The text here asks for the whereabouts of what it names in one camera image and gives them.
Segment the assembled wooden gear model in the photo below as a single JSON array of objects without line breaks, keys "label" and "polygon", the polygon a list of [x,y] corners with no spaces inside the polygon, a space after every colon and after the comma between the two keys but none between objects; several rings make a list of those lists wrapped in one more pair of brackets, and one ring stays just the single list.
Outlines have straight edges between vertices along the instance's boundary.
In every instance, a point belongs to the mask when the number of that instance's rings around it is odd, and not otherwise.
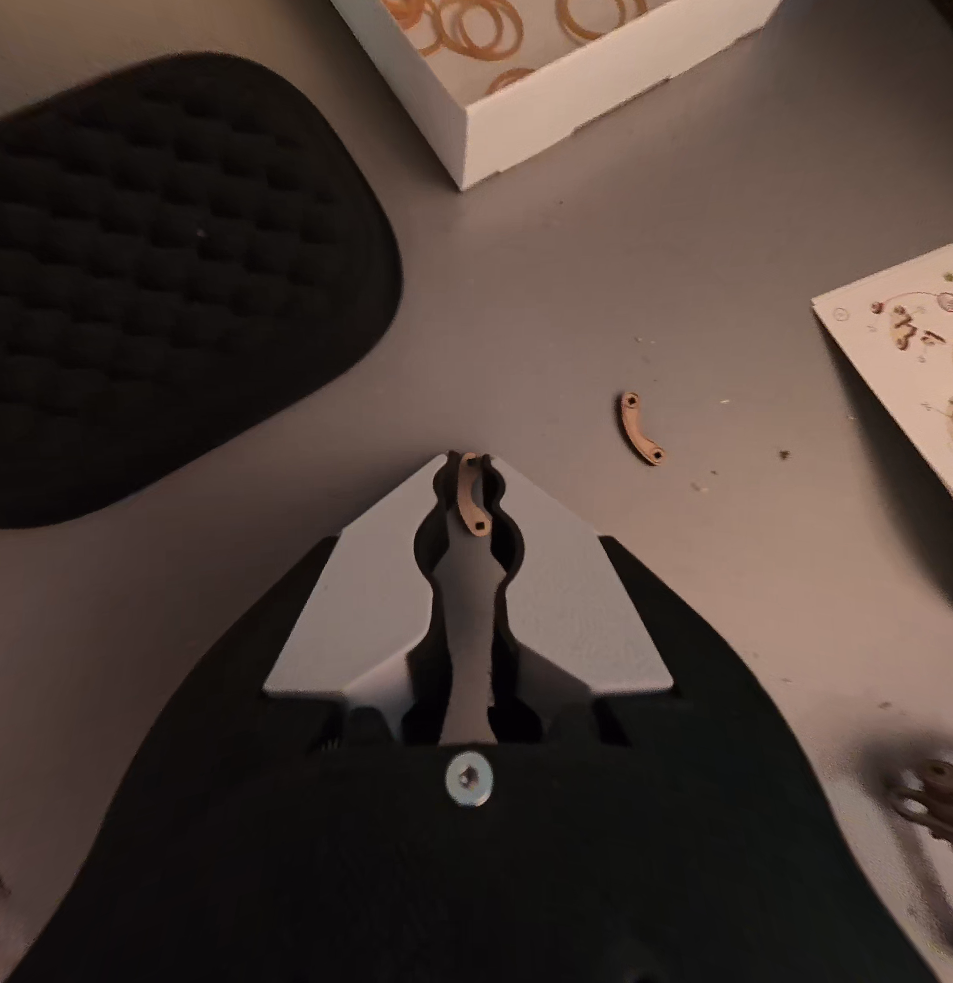
[{"label": "assembled wooden gear model", "polygon": [[953,851],[953,763],[927,758],[913,769],[913,775],[918,786],[889,787],[888,802],[895,813],[946,842]]}]

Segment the illustrated instruction booklet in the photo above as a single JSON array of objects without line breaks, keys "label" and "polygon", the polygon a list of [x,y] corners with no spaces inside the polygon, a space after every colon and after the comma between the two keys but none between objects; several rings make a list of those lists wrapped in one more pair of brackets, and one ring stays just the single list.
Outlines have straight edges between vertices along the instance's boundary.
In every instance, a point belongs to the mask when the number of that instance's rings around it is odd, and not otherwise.
[{"label": "illustrated instruction booklet", "polygon": [[953,499],[953,243],[812,308]]}]

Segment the white cardboard box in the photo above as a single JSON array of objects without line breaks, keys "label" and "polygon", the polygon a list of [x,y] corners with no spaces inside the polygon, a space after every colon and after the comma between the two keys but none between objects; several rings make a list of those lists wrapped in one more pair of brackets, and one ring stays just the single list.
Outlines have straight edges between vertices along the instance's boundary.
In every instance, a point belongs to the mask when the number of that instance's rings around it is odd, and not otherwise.
[{"label": "white cardboard box", "polygon": [[459,190],[761,29],[778,1],[334,1]]}]

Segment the black padded wrist rest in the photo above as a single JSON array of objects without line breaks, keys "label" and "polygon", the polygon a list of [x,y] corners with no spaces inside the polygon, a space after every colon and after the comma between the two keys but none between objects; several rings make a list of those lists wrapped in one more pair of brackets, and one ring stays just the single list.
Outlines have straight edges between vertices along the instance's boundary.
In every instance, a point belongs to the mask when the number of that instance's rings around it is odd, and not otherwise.
[{"label": "black padded wrist rest", "polygon": [[396,236],[288,80],[133,65],[0,118],[0,530],[128,498],[364,358]]}]

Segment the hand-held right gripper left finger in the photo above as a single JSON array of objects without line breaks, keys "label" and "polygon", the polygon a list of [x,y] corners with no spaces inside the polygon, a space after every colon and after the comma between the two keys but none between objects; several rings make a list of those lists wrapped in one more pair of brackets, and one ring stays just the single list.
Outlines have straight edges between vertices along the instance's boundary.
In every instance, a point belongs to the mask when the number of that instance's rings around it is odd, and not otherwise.
[{"label": "hand-held right gripper left finger", "polygon": [[453,685],[435,571],[460,455],[437,455],[349,523],[267,676],[276,698],[372,708],[404,743],[436,743]]}]

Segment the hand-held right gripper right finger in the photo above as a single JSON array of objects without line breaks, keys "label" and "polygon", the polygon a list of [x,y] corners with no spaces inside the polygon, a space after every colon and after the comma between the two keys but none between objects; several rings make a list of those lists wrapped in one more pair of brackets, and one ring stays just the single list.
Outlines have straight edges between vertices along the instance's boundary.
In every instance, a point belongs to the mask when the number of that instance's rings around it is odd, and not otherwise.
[{"label": "hand-held right gripper right finger", "polygon": [[487,719],[536,743],[569,707],[667,693],[672,674],[593,527],[500,457],[480,462],[494,596]]}]

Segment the small curved wooden piece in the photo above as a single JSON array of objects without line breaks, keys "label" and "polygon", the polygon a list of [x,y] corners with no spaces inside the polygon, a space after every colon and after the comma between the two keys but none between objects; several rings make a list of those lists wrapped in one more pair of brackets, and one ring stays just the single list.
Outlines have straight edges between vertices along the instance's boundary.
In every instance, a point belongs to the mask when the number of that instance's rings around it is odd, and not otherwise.
[{"label": "small curved wooden piece", "polygon": [[487,537],[492,532],[492,518],[475,498],[480,490],[481,475],[481,456],[472,451],[463,453],[458,465],[457,510],[465,529],[477,538]]},{"label": "small curved wooden piece", "polygon": [[643,433],[642,405],[640,395],[635,391],[625,391],[619,397],[620,425],[632,449],[651,466],[659,466],[665,461],[664,449]]}]

